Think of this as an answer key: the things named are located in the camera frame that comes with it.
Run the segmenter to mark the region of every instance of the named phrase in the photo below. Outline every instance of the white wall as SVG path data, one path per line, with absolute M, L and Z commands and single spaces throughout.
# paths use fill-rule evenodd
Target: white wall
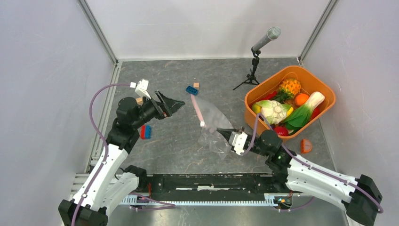
M 120 59 L 251 57 L 272 26 L 277 41 L 261 57 L 296 57 L 328 0 L 88 0 Z
M 75 0 L 3 0 L 0 31 L 0 225 L 57 226 L 112 63 Z
M 398 224 L 397 0 L 338 1 L 305 67 L 336 93 L 321 123 L 339 171 L 368 175 L 383 195 L 376 226 Z

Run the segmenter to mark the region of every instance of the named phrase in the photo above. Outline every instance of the microphone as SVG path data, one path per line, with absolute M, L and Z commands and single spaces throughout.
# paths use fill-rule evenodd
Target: microphone
M 281 34 L 281 30 L 279 27 L 272 27 L 271 29 L 267 30 L 267 33 L 265 36 L 263 36 L 262 39 L 260 39 L 253 47 L 252 51 L 257 52 L 259 51 L 263 46 L 265 46 L 267 43 L 270 41 L 276 40 Z

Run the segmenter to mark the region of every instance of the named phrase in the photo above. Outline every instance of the wooden cube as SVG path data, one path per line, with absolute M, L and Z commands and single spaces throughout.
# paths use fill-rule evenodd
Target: wooden cube
M 136 102 L 137 102 L 138 105 L 142 105 L 143 104 L 143 98 L 142 97 L 136 98 Z

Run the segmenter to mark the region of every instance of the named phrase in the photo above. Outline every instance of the plastic bag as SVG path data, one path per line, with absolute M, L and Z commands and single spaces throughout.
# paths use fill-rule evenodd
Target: plastic bag
M 216 131 L 216 128 L 232 129 L 233 126 L 227 117 L 212 103 L 195 96 L 192 96 L 192 100 L 194 108 L 195 105 L 197 105 L 200 110 L 199 113 L 198 109 L 196 109 L 197 115 L 202 115 L 199 115 L 200 121 L 203 120 L 205 122 L 198 143 L 204 147 L 208 147 L 210 151 L 217 153 L 223 160 L 231 151 L 231 146 L 229 142 Z

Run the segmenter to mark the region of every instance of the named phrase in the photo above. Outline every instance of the pineapple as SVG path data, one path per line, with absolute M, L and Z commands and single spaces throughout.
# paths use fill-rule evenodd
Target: pineapple
M 283 103 L 285 100 L 294 98 L 301 90 L 301 84 L 296 79 L 286 79 L 279 87 L 277 95 L 272 100 Z

